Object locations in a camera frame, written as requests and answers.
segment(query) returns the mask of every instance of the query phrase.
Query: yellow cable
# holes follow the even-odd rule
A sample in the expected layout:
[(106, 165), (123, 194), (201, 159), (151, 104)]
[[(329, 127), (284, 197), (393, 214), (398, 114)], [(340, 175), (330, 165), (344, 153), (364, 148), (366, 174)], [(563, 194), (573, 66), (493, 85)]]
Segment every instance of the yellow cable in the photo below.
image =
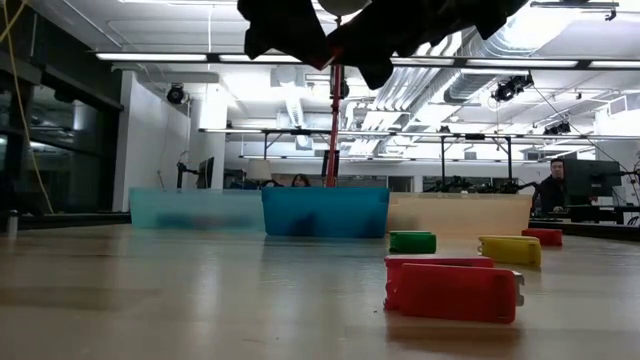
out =
[[(20, 81), (18, 80), (18, 71), (16, 70), (16, 59), (14, 57), (13, 54), (13, 41), (11, 39), (11, 26), (15, 23), (15, 20), (18, 18), (18, 15), (20, 15), (20, 12), (22, 11), (22, 9), (24, 8), (25, 2), (22, 3), (22, 5), (20, 6), (20, 9), (18, 9), (18, 12), (16, 12), (16, 16), (13, 18), (13, 20), (11, 20), (11, 22), (9, 22), (9, 12), (7, 11), (7, 5), (5, 3), (4, 6), (4, 21), (5, 23), (9, 24), (9, 26), (7, 26), (7, 29), (5, 30), (6, 35), (7, 35), (7, 39), (9, 42), (9, 58), (11, 59), (11, 69), (13, 70), (13, 81), (15, 83), (16, 86), (16, 96), (18, 97), (18, 107), (20, 108), (20, 117), (22, 118), (22, 125), (24, 126), (24, 136), (27, 139), (27, 144), (28, 144), (28, 149), (29, 149), (29, 153), (31, 154), (31, 160), (33, 161), (33, 169), (36, 172), (36, 176), (38, 178), (38, 183), (40, 184), (40, 189), (42, 190), (42, 193), (44, 194), (44, 198), (47, 201), (47, 206), (49, 207), (49, 212), (51, 214), (53, 214), (53, 207), (51, 206), (51, 201), (49, 200), (49, 194), (47, 194), (47, 190), (44, 188), (44, 184), (42, 183), (42, 177), (40, 176), (40, 170), (38, 169), (38, 162), (36, 161), (36, 155), (33, 152), (33, 149), (31, 148), (31, 136), (29, 134), (29, 125), (27, 124), (27, 117), (25, 115), (24, 112), (24, 106), (22, 105), (22, 96), (20, 95)], [(2, 40), (4, 39), (5, 34), (3, 33), (2, 36), (0, 37), (0, 43), (2, 43)]]
[[(22, 4), (20, 4), (20, 7), (18, 8), (18, 11), (16, 11), (16, 14), (13, 16), (13, 19), (11, 19), (11, 21), (9, 21), (8, 19), (8, 15), (5, 16), (5, 24), (7, 24), (7, 28), (4, 29), (4, 31), (2, 32), (2, 35), (0, 35), (0, 43), (2, 43), (4, 41), (4, 38), (9, 34), (9, 31), (11, 30), (11, 28), (13, 27), (13, 24), (15, 24), (16, 20), (18, 20), (18, 17), (20, 16), (20, 13), (22, 13), (22, 10), (24, 10), (24, 7), (27, 5), (27, 1), (28, 0), (23, 0)], [(7, 12), (7, 2), (5, 1), (4, 3), (4, 8), (5, 8), (5, 13)]]

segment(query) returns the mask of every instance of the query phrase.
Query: spotlight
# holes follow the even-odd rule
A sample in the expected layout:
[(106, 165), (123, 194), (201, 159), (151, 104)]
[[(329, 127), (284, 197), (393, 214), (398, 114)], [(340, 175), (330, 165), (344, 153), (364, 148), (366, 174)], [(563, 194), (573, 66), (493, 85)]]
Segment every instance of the spotlight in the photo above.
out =
[(189, 100), (189, 94), (184, 91), (184, 84), (171, 84), (167, 93), (167, 101), (174, 105), (182, 105)]
[(533, 86), (533, 78), (527, 76), (513, 76), (506, 82), (498, 83), (498, 88), (491, 94), (497, 102), (511, 101), (516, 95), (524, 92), (524, 89)]
[(563, 135), (571, 132), (571, 125), (567, 120), (562, 121), (555, 126), (549, 126), (544, 129), (543, 135)]
[(571, 125), (569, 125), (568, 121), (563, 121), (558, 125), (558, 132), (560, 134), (568, 134), (571, 132)]

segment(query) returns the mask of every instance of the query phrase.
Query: cable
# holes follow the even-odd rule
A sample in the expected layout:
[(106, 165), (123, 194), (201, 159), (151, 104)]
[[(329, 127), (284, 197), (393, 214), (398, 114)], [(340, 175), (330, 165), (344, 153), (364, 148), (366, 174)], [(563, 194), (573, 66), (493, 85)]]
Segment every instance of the cable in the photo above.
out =
[(160, 186), (162, 186), (162, 188), (164, 189), (164, 181), (162, 180), (162, 162), (164, 160), (164, 154), (166, 152), (167, 149), (167, 136), (169, 135), (169, 122), (171, 121), (171, 110), (172, 108), (169, 107), (167, 109), (167, 122), (164, 126), (164, 137), (162, 139), (162, 150), (160, 151), (160, 159), (158, 160), (158, 170), (156, 171), (156, 173), (158, 174), (158, 178), (160, 178)]
[[(560, 112), (551, 104), (551, 102), (549, 102), (549, 100), (547, 100), (547, 98), (542, 95), (542, 93), (540, 92), (540, 90), (538, 90), (538, 88), (535, 85), (532, 85), (532, 88), (536, 90), (536, 92), (540, 95), (540, 97), (542, 97), (542, 99), (551, 107), (551, 109), (553, 109), (553, 111), (555, 111), (556, 115), (560, 115)], [(571, 124), (571, 122), (567, 121), (567, 124), (569, 124), (569, 126), (575, 131), (577, 132), (579, 135), (584, 136), (584, 134), (582, 134), (580, 132), (580, 130), (578, 130), (573, 124)], [(609, 153), (607, 153), (606, 151), (602, 150), (601, 147), (599, 147), (595, 142), (593, 142), (591, 139), (589, 139), (588, 137), (586, 137), (587, 141), (593, 145), (593, 147), (595, 147), (596, 149), (598, 149), (602, 154), (604, 154), (606, 157), (608, 157), (609, 159), (611, 159), (611, 161), (615, 161), (617, 162), (620, 167), (622, 168), (622, 170), (624, 170), (625, 172), (630, 172), (629, 169), (627, 169), (624, 165), (622, 165), (618, 160), (616, 160), (613, 156), (609, 155)], [(629, 175), (629, 179), (631, 179), (631, 186), (633, 187), (633, 192), (636, 195), (636, 200), (638, 201), (638, 205), (640, 205), (640, 195), (638, 194), (638, 190), (636, 189), (636, 185), (635, 185), (635, 181), (636, 179), (633, 178), (633, 176)]]
[(16, 14), (13, 16), (13, 19), (11, 19), (11, 21), (9, 21), (9, 14), (7, 13), (7, 2), (5, 1), (4, 3), (4, 12), (5, 12), (5, 17), (4, 17), (4, 21), (5, 24), (7, 24), (7, 28), (4, 29), (4, 31), (2, 32), (2, 35), (0, 35), (0, 43), (2, 43), (4, 41), (4, 38), (9, 35), (9, 31), (11, 31), (11, 28), (13, 27), (13, 25), (16, 23), (16, 20), (18, 20), (18, 17), (20, 16), (20, 14), (22, 13), (22, 10), (24, 10), (25, 6), (27, 6), (27, 1), (29, 0), (23, 0), (22, 4), (20, 4), (20, 7), (18, 8), (18, 11), (16, 11)]
[[(11, 38), (11, 32), (10, 32), (11, 26), (13, 26), (13, 24), (17, 20), (18, 16), (22, 12), (22, 9), (24, 9), (25, 4), (26, 4), (26, 1), (23, 1), (22, 5), (16, 12), (16, 15), (13, 17), (11, 21), (9, 21), (9, 12), (7, 10), (7, 4), (5, 3), (4, 21), (5, 23), (9, 24), (5, 32), (8, 39), (9, 58), (11, 59), (11, 70), (13, 71), (13, 81), (16, 87), (16, 96), (18, 97), (18, 107), (20, 108), (20, 117), (22, 118), (22, 125), (24, 126), (24, 136), (27, 140), (27, 143), (29, 144), (29, 147), (28, 147), (29, 153), (31, 153), (31, 160), (33, 161), (33, 169), (36, 172), (36, 177), (38, 178), (40, 190), (42, 190), (42, 194), (44, 195), (44, 198), (47, 202), (47, 207), (49, 208), (49, 212), (51, 214), (54, 214), (53, 207), (51, 206), (51, 201), (49, 200), (49, 194), (47, 194), (47, 190), (45, 189), (44, 184), (42, 182), (42, 177), (40, 176), (40, 169), (38, 168), (38, 161), (36, 160), (36, 154), (34, 153), (33, 148), (31, 147), (31, 135), (29, 134), (29, 125), (27, 124), (27, 117), (25, 115), (24, 105), (22, 104), (22, 96), (20, 95), (20, 80), (18, 78), (18, 71), (16, 69), (16, 59), (13, 53), (13, 40)], [(2, 40), (4, 40), (4, 36), (5, 36), (4, 33), (0, 36), (0, 43), (2, 42)]]

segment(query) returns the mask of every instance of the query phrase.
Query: teal bin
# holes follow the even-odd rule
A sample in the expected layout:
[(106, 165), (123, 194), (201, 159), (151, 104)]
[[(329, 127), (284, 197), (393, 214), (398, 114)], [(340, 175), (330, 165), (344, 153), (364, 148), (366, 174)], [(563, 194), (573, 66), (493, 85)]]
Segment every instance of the teal bin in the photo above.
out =
[(264, 231), (260, 191), (134, 188), (129, 203), (136, 229)]
[(265, 188), (262, 206), (271, 236), (383, 238), (389, 189)]

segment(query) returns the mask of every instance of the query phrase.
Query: red pole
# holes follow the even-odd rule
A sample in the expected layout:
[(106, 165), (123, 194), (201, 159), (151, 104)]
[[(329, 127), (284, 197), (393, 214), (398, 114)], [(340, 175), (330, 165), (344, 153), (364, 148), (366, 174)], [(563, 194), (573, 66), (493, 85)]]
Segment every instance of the red pole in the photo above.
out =
[(336, 142), (338, 140), (338, 120), (340, 119), (340, 85), (342, 83), (342, 66), (333, 66), (333, 123), (331, 124), (331, 140), (329, 140), (329, 161), (327, 166), (327, 187), (336, 186), (334, 171), (336, 167)]

